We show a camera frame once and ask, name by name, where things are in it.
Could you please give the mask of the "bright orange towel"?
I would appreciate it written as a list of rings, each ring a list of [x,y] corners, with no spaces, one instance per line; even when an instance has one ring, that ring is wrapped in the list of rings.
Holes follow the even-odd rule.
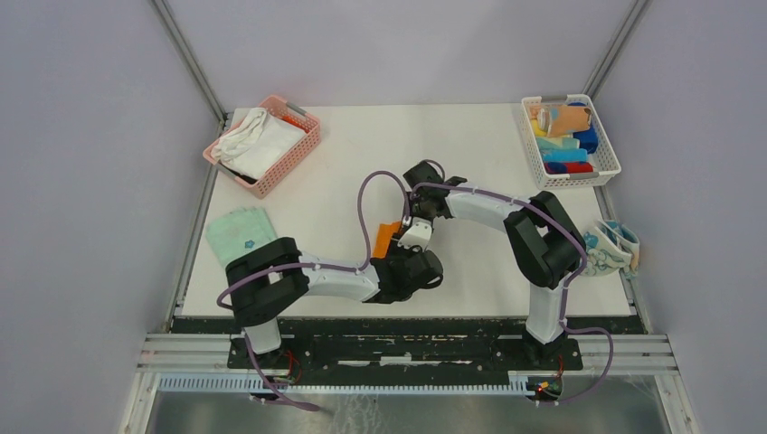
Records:
[[[401,222],[381,223],[378,226],[372,259],[383,259],[386,256],[393,237],[399,233],[401,227]]]

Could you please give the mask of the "patterned white blue towel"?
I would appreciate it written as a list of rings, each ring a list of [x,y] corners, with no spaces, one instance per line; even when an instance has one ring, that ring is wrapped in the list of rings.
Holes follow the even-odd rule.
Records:
[[[626,225],[614,220],[598,220],[582,235],[587,277],[602,277],[621,272],[628,280],[639,273],[639,237]]]

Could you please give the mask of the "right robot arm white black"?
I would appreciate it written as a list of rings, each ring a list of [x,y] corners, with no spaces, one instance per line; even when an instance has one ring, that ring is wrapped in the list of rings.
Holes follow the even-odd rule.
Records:
[[[564,292],[585,261],[585,242],[559,199],[541,191],[520,199],[470,184],[458,176],[445,178],[428,160],[403,176],[410,187],[409,211],[398,244],[425,249],[438,218],[479,223],[503,232],[516,264],[530,284],[525,362],[544,369],[559,355],[556,341],[564,333]]]

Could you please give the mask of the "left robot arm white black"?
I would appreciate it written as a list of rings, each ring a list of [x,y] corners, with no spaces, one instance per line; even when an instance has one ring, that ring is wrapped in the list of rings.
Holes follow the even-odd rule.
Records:
[[[278,317],[303,297],[341,297],[361,303],[403,302],[421,289],[436,288],[443,267],[430,250],[391,247],[362,265],[323,260],[300,251],[294,239],[278,238],[225,267],[229,287],[216,299],[230,310],[246,336],[251,358],[278,365],[285,345]]]

